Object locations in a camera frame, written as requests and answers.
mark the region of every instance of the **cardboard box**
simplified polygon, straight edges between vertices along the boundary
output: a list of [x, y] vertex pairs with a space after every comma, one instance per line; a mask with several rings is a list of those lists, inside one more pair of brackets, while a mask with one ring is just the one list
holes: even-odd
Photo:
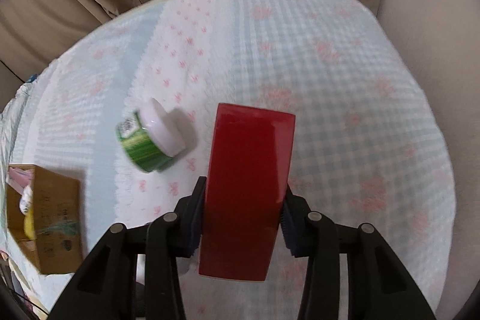
[[35, 240], [23, 231], [25, 216], [20, 194], [7, 184], [7, 226], [23, 254], [42, 274], [75, 272], [82, 262], [79, 199], [80, 182], [32, 164], [11, 164], [33, 169]]

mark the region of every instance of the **bed sheet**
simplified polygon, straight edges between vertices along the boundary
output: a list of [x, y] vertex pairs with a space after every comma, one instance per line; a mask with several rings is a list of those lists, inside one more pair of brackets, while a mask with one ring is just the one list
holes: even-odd
[[[113, 222], [147, 223], [191, 192], [207, 172], [219, 102], [265, 107], [297, 116], [292, 190], [337, 223], [375, 224], [438, 305], [455, 213], [448, 152], [422, 90], [357, 1], [155, 0], [94, 31], [47, 74], [11, 162], [81, 180], [86, 251]], [[150, 97], [187, 150], [144, 174], [114, 129]], [[69, 276], [15, 262], [50, 308]], [[279, 235], [264, 283], [202, 278], [195, 258], [181, 267], [189, 317], [287, 319], [306, 263]]]
[[[15, 140], [18, 134], [18, 126], [22, 118], [25, 105], [30, 97], [32, 84], [22, 85], [15, 97], [5, 106], [0, 113], [0, 211], [5, 210], [5, 179], [11, 154], [14, 150]], [[6, 214], [0, 214], [0, 250], [6, 247]]]

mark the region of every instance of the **red block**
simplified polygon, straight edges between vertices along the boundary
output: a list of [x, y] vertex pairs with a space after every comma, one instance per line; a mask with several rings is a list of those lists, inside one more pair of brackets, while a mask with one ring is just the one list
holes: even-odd
[[277, 237], [295, 116], [220, 103], [208, 169], [199, 273], [264, 281]]

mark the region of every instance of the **black cable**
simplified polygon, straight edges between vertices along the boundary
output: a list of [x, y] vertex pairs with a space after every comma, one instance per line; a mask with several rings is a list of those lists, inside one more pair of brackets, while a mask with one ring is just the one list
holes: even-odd
[[23, 298], [25, 301], [28, 301], [28, 302], [29, 302], [30, 304], [32, 304], [35, 308], [40, 309], [40, 310], [41, 310], [43, 313], [45, 313], [47, 316], [49, 315], [48, 312], [45, 312], [41, 307], [39, 307], [38, 305], [36, 305], [36, 304], [34, 304], [33, 302], [31, 302], [28, 298], [22, 296], [21, 294], [18, 294], [17, 292], [15, 292], [15, 290], [13, 290], [13, 289], [11, 289], [11, 288], [9, 288], [9, 289], [10, 289], [10, 291], [11, 291], [12, 293], [16, 294], [18, 297]]
[[13, 72], [13, 71], [11, 70], [11, 68], [8, 67], [8, 65], [6, 65], [6, 64], [3, 62], [3, 60], [0, 59], [0, 63], [2, 63], [2, 64], [6, 67], [6, 69], [8, 69], [12, 74], [14, 74], [22, 83], [25, 83], [25, 81], [24, 81], [22, 78], [20, 78], [17, 74], [15, 74], [15, 72]]

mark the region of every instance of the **barcode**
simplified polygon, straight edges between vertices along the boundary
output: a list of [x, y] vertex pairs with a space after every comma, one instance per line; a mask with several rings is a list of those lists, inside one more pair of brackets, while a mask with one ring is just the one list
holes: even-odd
[[133, 116], [124, 119], [118, 127], [122, 139], [130, 137], [131, 134], [136, 132], [139, 128], [140, 126], [138, 124], [138, 121]]

